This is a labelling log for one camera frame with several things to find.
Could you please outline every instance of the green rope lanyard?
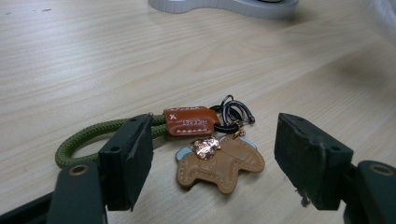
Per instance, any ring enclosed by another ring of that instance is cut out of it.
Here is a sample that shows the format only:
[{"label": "green rope lanyard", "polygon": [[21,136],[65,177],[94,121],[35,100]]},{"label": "green rope lanyard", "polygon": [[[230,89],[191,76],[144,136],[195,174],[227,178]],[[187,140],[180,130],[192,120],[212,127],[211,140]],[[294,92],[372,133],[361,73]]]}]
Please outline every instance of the green rope lanyard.
[{"label": "green rope lanyard", "polygon": [[[102,123],[94,124],[87,127],[78,133],[73,134],[67,138],[58,148],[55,153],[55,161],[59,168],[64,168],[67,165],[74,164],[81,161],[98,161],[98,153],[80,158],[72,158],[73,153],[94,137],[105,133],[116,132],[128,119],[115,119]],[[151,124],[152,139],[166,135],[165,117],[157,115],[153,117]]]}]

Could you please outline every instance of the leather keychain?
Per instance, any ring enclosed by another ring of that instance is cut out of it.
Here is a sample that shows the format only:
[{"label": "leather keychain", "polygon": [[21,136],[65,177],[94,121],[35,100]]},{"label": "leather keychain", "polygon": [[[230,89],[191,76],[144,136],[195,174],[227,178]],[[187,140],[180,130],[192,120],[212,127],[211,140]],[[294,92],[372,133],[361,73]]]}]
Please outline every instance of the leather keychain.
[{"label": "leather keychain", "polygon": [[[245,107],[240,102],[233,102],[233,105]],[[249,111],[247,115],[254,122]],[[239,170],[252,173],[263,171],[265,161],[262,154],[253,143],[242,137],[245,135],[242,121],[234,119],[232,124],[238,126],[235,133],[228,133],[220,140],[214,136],[198,139],[192,142],[191,147],[183,147],[176,154],[177,181],[181,187],[190,188],[197,179],[201,179],[215,183],[221,193],[231,194],[236,187]]]}]

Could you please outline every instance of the wood grain surface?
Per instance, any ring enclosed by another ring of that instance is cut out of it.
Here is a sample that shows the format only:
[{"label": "wood grain surface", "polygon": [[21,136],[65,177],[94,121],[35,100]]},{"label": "wood grain surface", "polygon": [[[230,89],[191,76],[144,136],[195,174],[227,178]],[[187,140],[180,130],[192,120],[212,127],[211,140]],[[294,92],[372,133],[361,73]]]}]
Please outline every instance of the wood grain surface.
[{"label": "wood grain surface", "polygon": [[190,140],[156,141],[134,211],[109,223],[343,223],[344,204],[301,207],[274,159],[277,115],[310,120],[355,150],[354,164],[396,166],[395,59],[353,1],[302,0],[282,21],[135,0],[1,1],[0,214],[53,191],[55,151],[73,133],[232,94],[256,117],[247,139],[265,170],[241,174],[231,196],[184,190],[175,154]]}]

